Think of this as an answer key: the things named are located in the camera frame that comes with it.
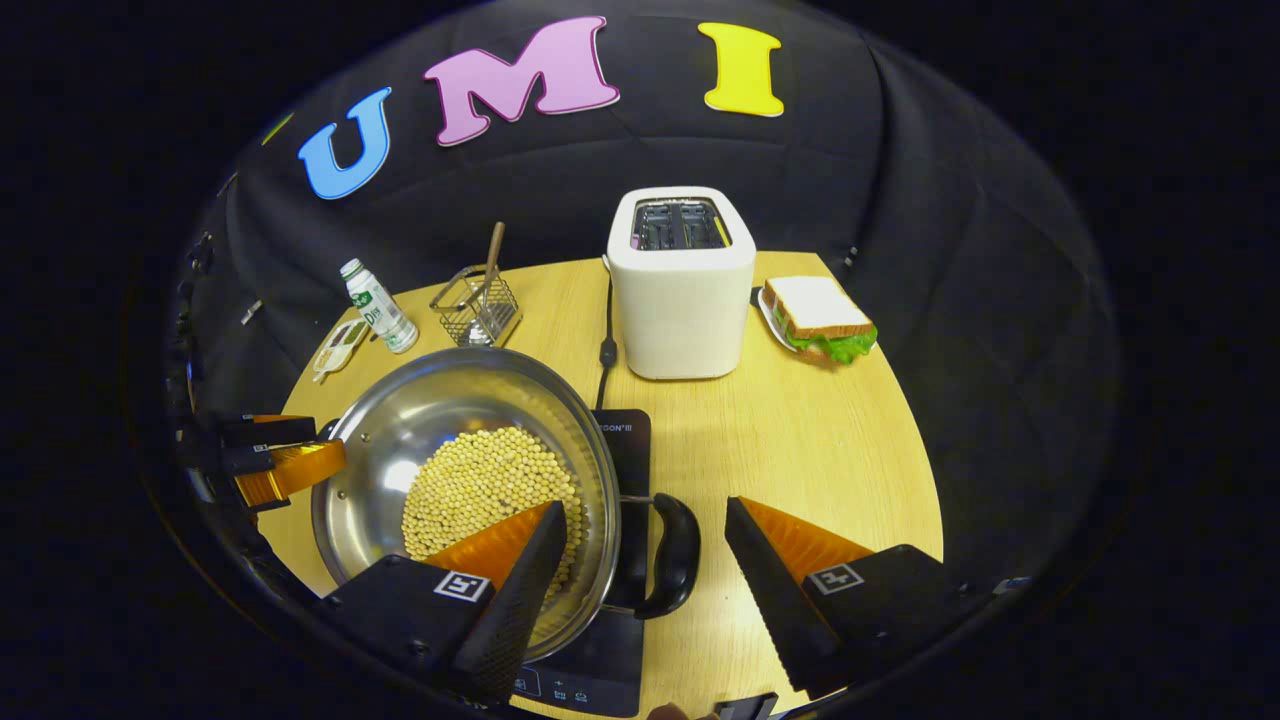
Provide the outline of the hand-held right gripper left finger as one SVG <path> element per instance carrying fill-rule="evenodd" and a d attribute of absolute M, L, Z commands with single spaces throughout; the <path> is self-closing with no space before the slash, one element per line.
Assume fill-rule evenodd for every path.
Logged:
<path fill-rule="evenodd" d="M 320 614 L 420 685 L 503 705 L 566 544 L 564 505 L 544 502 L 425 560 L 388 555 L 323 598 Z"/>

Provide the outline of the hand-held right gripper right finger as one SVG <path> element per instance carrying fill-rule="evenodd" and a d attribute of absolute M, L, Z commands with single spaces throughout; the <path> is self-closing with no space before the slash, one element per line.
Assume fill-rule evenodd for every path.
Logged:
<path fill-rule="evenodd" d="M 810 700 L 881 679 L 992 598 L 913 544 L 873 551 L 744 496 L 727 501 L 724 538 Z"/>

